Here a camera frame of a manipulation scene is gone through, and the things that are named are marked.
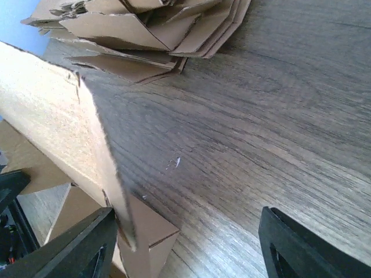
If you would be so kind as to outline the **stack of flat cardboard sheets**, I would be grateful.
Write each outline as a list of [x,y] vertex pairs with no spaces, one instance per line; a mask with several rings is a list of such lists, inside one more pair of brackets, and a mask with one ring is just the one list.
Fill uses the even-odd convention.
[[83,67],[147,83],[211,58],[242,24],[249,1],[40,1],[23,24],[88,52]]

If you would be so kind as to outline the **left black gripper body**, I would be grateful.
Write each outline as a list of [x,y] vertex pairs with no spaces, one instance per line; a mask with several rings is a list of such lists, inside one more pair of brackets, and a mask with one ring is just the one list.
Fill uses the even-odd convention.
[[18,195],[31,178],[21,170],[1,174],[1,265],[11,265],[39,249]]

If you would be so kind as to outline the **brown cardboard box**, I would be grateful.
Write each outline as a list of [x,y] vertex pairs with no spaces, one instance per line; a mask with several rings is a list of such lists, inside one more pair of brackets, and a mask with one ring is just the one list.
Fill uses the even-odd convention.
[[1,43],[1,116],[5,172],[31,177],[23,193],[69,185],[46,241],[111,206],[119,226],[112,277],[158,277],[179,230],[124,184],[81,76]]

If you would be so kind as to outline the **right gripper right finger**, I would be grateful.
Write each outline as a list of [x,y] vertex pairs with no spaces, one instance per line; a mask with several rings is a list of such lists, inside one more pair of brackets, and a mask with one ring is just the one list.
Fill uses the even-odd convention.
[[277,208],[263,207],[259,239],[268,277],[370,277],[370,266]]

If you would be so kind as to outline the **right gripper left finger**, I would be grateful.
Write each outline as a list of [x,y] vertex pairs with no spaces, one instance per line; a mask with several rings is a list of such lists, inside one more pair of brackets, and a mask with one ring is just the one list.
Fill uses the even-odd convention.
[[1,277],[108,277],[116,244],[114,210],[100,208],[1,271]]

